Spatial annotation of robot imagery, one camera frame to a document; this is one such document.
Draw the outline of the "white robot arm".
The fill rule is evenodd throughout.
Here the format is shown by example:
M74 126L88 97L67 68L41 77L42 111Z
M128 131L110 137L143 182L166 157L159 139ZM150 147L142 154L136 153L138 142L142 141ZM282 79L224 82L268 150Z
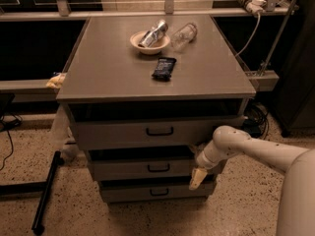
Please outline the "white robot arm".
M222 161L245 154L284 175L276 236L315 236L315 149L254 139L230 126L215 129L211 141L193 149L191 190L199 188Z

